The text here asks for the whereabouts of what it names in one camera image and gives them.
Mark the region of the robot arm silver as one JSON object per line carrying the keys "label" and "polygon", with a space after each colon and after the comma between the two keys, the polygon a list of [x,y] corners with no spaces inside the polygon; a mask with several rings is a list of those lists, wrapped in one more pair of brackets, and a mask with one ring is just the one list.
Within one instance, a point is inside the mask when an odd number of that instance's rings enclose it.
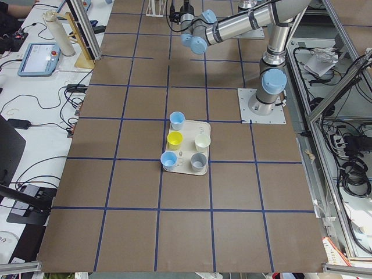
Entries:
{"label": "robot arm silver", "polygon": [[196,55],[207,48],[230,39],[263,40],[264,28],[270,27],[270,39],[263,52],[261,64],[281,67],[292,30],[306,11],[309,1],[239,1],[236,14],[218,18],[211,9],[200,15],[190,1],[184,1],[179,10],[169,6],[167,22],[180,26],[181,43]]}

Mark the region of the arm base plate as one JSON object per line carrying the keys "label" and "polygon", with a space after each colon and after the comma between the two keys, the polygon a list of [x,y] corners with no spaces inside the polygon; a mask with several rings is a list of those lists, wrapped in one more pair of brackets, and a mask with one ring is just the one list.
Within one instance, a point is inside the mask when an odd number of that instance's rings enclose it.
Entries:
{"label": "arm base plate", "polygon": [[266,105],[256,99],[255,88],[238,88],[241,121],[245,124],[286,124],[280,97]]}

